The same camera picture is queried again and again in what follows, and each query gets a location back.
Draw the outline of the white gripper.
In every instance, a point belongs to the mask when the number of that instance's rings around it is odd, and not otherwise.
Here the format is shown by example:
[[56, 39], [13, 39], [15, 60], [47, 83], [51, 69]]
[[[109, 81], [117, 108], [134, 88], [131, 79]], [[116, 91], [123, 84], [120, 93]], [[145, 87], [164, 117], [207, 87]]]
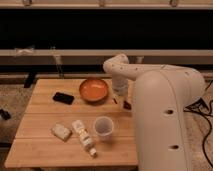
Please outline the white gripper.
[[[112, 76], [112, 89], [115, 94], [119, 96], [128, 95], [128, 80], [123, 76], [113, 75]], [[115, 104], [118, 104], [118, 101], [115, 96], [113, 96]], [[127, 97], [123, 97], [124, 103], [128, 102]]]

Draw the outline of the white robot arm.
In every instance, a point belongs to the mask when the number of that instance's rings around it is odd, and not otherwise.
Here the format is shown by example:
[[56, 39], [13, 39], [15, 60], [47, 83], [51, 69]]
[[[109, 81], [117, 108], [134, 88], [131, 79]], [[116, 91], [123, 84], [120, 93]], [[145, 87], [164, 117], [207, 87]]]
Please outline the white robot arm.
[[139, 171], [193, 171], [184, 108], [204, 94], [202, 74], [189, 67], [131, 64], [124, 54], [103, 63], [115, 94], [134, 82], [132, 116]]

